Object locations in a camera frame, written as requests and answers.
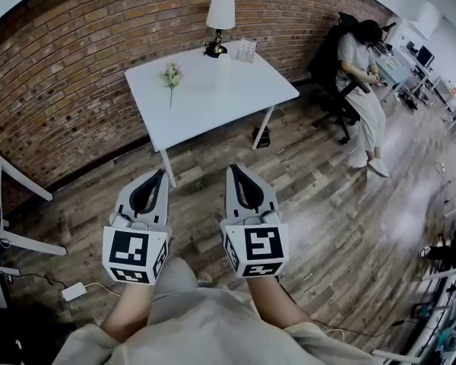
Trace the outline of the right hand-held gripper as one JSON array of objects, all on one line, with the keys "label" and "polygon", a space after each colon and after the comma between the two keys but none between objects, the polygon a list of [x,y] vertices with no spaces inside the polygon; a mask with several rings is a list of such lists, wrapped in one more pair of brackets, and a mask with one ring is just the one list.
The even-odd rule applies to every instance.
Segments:
[{"label": "right hand-held gripper", "polygon": [[[238,204],[260,216],[244,219]],[[226,169],[225,212],[220,223],[223,248],[238,278],[277,276],[288,263],[288,226],[275,211],[277,196],[272,186],[243,165]]]}]

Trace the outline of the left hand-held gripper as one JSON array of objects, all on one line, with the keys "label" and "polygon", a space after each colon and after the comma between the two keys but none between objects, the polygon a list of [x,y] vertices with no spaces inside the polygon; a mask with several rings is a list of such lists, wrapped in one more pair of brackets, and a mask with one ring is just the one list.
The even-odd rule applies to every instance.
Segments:
[{"label": "left hand-held gripper", "polygon": [[103,228],[103,267],[114,281],[155,284],[169,254],[169,177],[145,173],[124,186]]}]

